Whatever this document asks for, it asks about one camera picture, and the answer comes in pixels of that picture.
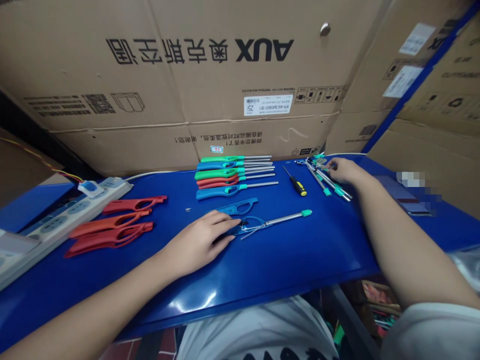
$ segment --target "forearm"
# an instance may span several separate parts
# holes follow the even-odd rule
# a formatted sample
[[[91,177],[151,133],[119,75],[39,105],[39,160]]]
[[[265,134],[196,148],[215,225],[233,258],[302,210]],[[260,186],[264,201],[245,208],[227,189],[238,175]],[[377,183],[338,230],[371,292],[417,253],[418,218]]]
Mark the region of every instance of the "forearm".
[[[149,259],[31,333],[0,359],[97,360],[134,315],[175,279],[162,261]]]
[[[378,264],[404,307],[438,302],[480,309],[480,299],[448,256],[375,178],[353,185]]]

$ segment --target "plastic bag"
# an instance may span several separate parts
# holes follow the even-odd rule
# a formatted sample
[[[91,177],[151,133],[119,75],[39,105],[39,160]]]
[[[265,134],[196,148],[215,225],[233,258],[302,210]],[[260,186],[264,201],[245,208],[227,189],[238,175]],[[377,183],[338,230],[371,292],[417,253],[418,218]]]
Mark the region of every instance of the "plastic bag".
[[[448,254],[476,294],[480,296],[480,247]]]

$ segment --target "metal screw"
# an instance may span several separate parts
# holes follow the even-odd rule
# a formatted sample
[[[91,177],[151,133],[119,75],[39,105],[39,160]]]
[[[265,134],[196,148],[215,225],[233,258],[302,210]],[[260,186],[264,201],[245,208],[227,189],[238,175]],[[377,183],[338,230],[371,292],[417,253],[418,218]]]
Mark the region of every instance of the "metal screw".
[[[327,36],[331,30],[330,24],[328,22],[324,23],[320,28],[320,36]]]

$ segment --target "person's left hand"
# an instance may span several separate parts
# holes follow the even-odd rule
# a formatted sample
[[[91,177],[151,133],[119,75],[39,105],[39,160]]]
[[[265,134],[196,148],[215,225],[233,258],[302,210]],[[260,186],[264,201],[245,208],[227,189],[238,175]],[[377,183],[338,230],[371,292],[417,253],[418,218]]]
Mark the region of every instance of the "person's left hand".
[[[212,262],[227,247],[235,236],[229,235],[215,244],[213,242],[240,221],[226,213],[210,211],[180,231],[152,259],[167,262],[177,277],[191,274]]]

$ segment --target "cardboard box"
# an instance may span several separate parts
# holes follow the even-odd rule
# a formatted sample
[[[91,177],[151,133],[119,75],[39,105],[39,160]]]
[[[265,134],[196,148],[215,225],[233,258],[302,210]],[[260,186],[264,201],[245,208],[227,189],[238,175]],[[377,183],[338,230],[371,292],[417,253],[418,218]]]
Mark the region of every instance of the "cardboard box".
[[[480,220],[480,139],[402,119],[368,153],[394,172],[425,173],[432,194]]]
[[[350,86],[342,112],[392,109],[399,99],[384,93],[403,66],[424,67],[473,2],[395,1]]]
[[[330,114],[390,2],[7,2],[0,84],[54,131]]]
[[[0,128],[0,138],[20,143],[41,155],[54,167],[58,169],[63,168],[40,151],[32,148],[2,128]],[[2,169],[2,176],[0,176],[0,208],[3,208],[54,174],[36,157],[20,147],[3,140],[0,140],[0,168]]]
[[[480,136],[480,15],[457,37],[398,115],[415,123]]]
[[[423,172],[432,193],[480,220],[480,14],[405,105],[368,156],[395,172]]]
[[[387,110],[338,114],[326,139],[325,154],[361,153],[389,113]]]
[[[104,176],[187,170],[199,161],[194,146],[198,139],[185,124],[70,131],[56,136]]]
[[[254,121],[212,121],[192,125],[65,131],[58,138],[105,176],[151,170],[194,169],[211,147],[229,155],[304,157],[320,150],[330,116]]]

